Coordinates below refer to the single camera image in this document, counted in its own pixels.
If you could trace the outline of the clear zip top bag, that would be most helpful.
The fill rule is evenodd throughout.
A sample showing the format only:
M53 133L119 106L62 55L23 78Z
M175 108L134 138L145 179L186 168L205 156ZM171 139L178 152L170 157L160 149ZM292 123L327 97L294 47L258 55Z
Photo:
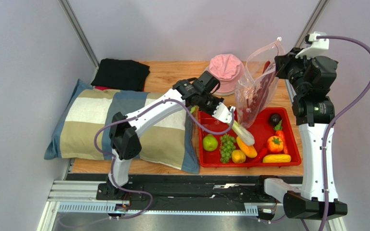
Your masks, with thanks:
M238 123L249 128L274 98L279 79L274 58L284 55L282 37L256 50L246 60L235 88Z

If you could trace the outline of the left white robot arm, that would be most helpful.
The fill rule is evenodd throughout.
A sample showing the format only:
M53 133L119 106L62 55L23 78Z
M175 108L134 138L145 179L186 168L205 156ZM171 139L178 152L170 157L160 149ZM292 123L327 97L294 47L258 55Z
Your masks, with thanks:
M141 149L140 137L152 126L166 117L190 106L199 109L213 118L232 124L233 109L228 109L223 98L213 95L220 82L205 71L198 78L177 81L171 89L151 104L128 115L116 113L109 131L113 153L111 170L108 175L110 184L121 189L128 180L132 159Z

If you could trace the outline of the green toy apple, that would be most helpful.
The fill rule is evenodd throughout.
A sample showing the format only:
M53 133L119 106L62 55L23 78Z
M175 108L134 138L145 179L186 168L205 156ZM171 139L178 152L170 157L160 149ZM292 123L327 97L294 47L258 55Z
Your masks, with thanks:
M212 134L208 134L202 139L202 147L207 152L215 151L218 145L218 140Z

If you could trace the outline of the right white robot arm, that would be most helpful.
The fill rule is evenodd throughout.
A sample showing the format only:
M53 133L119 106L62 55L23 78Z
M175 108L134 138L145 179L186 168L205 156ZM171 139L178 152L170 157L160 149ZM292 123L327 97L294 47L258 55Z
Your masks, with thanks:
M347 215L340 202L332 171L331 141L328 128L335 109L328 93L337 77L337 62L326 56L303 55L301 48L276 56L277 77L293 87L292 110L303 143L304 175L300 189L281 178L262 177L262 192L283 204L288 218L334 219Z

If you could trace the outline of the red toy lobster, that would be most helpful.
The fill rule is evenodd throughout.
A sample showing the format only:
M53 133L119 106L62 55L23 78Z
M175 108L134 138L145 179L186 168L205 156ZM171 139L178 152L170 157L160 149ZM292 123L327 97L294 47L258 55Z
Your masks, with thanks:
M251 113L262 111L270 96L270 89L275 80L274 62L266 61L263 68L263 74L259 77L259 84L255 86L253 97L248 104Z

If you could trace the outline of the toy celery stalk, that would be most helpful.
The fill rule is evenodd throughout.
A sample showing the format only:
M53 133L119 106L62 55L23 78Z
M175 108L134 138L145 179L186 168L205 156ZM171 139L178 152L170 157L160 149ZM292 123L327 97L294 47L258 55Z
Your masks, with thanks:
M249 132L246 128L244 128L240 123L237 122L237 120L235 119L235 115L233 117L232 123L231 124L227 124L228 125L228 128L226 128L223 131L212 131L212 130L209 130L208 128L204 127L203 125L201 125L198 122L198 120L192 115L192 112L187 112L187 113L190 116L190 118L194 121L194 123L200 129L202 129L203 131L205 131L205 132L207 132L209 134L212 134L212 135L224 135L227 132L229 132L230 130L233 130L236 133L236 135L239 136L243 140L243 142L245 144L247 144L248 146L251 146L251 145L254 145L255 144L255 138L252 135L252 133Z

